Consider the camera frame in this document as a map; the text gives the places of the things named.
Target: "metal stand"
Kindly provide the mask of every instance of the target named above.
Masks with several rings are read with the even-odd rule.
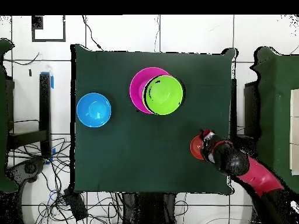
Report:
[[[176,194],[124,193],[123,224],[176,224]]]
[[[15,88],[12,78],[6,80],[6,95],[8,101],[8,130],[13,129],[13,90]],[[50,74],[40,74],[40,120],[39,130],[20,134],[8,135],[8,149],[40,142],[41,155],[45,158],[51,156],[51,85]]]

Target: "blue tape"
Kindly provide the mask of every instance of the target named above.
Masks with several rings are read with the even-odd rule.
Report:
[[[51,82],[51,88],[53,89],[54,88],[54,77],[53,76],[51,76],[50,82]]]

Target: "black cable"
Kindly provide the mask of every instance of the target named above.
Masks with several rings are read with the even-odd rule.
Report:
[[[38,55],[40,55],[40,53],[38,53],[33,60],[31,60],[30,62],[28,62],[26,64],[21,64],[19,62],[16,62],[15,60],[9,60],[9,59],[3,59],[3,61],[14,62],[14,63],[19,64],[19,65],[29,65],[29,64],[32,64],[36,60],[36,58],[37,58]]]
[[[91,28],[88,26],[88,24],[86,23],[86,20],[84,19],[84,16],[82,15],[82,18],[83,18],[83,22],[84,22],[84,24],[88,27],[88,29],[89,29],[89,31],[91,31]],[[102,51],[104,51],[103,50],[103,48],[93,39],[93,37],[92,37],[92,31],[91,31],[91,39],[92,39],[92,41],[96,44],[96,46],[98,47],[98,49],[101,49]]]
[[[158,29],[158,31],[157,31],[157,33],[156,33],[154,52],[156,52],[157,35],[158,35],[159,31],[160,31],[159,17],[160,17],[160,15],[158,15],[158,17],[157,17],[157,24],[159,25],[159,29]]]

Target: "dark green table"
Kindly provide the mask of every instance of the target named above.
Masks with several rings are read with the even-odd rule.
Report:
[[[96,92],[112,107],[100,128],[84,126],[76,115],[75,190],[232,192],[226,176],[192,156],[190,141],[200,128],[228,136],[234,49],[216,55],[71,50],[75,104]],[[146,67],[160,67],[185,84],[185,102],[174,113],[137,112],[129,85]]]
[[[261,47],[252,69],[259,79],[259,159],[299,193],[299,176],[292,176],[290,170],[290,99],[291,90],[299,89],[299,55]]]

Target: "bowl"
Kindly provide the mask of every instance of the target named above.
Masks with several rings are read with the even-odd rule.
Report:
[[[108,122],[111,116],[111,105],[103,95],[88,93],[77,104],[77,116],[87,127],[100,127]]]
[[[132,79],[130,84],[130,97],[133,104],[138,108],[140,111],[144,113],[151,114],[152,112],[149,111],[142,102],[142,92],[144,86],[150,81],[152,78],[158,75],[169,75],[167,71],[164,71],[158,67],[147,67],[140,70]]]
[[[183,103],[185,87],[173,76],[159,75],[145,85],[142,95],[142,102],[149,111],[167,115]]]

